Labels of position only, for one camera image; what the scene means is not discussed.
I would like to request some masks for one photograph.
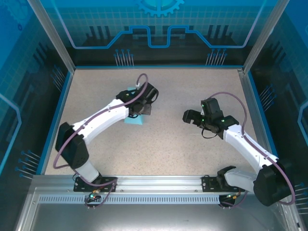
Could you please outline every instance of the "white arm segment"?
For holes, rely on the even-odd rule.
[[[106,108],[110,108],[112,106],[116,106],[119,104],[122,104],[123,102],[121,100],[112,100],[111,103],[109,103],[106,107],[104,107],[102,110]],[[88,145],[98,134],[100,134],[102,131],[116,123],[117,121],[121,119],[125,119],[128,116],[128,108],[125,106],[121,106],[118,108],[115,108],[113,110],[110,110],[108,112],[105,112],[95,119],[93,119],[91,122],[86,125],[84,129],[82,129],[78,135],[83,135],[83,140],[85,141],[86,145]],[[82,126],[90,117],[73,124],[73,129],[77,130],[80,126]]]
[[[260,150],[262,150],[268,158],[271,158],[275,162],[278,157],[270,154],[264,148],[262,148],[256,141],[254,141],[246,132],[245,136]],[[224,131],[223,139],[231,144],[252,166],[254,171],[258,174],[263,165],[270,166],[272,163],[265,159],[254,147],[252,147],[242,136],[242,126],[232,125],[228,130]]]

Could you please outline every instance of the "enclosure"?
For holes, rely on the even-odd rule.
[[[306,230],[307,9],[305,0],[2,1],[0,229]],[[58,128],[101,110],[141,73],[159,97],[151,115],[119,121],[88,145],[99,172],[118,177],[107,202],[88,211],[72,169],[52,166]],[[203,192],[204,175],[252,170],[182,120],[219,91],[238,96],[245,131],[292,164],[295,204],[265,207],[249,193],[229,211],[218,206],[222,193]],[[243,122],[235,99],[216,98]]]

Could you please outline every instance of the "gear graphic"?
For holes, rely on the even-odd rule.
[[[2,0],[0,6],[6,6],[11,16],[19,24],[28,17],[29,8],[27,0]]]
[[[169,13],[173,13],[174,10],[180,8],[180,4],[184,3],[184,0],[135,0],[139,6],[139,10],[144,10],[144,13],[150,13],[151,17],[157,15],[160,17],[162,14],[167,16]]]

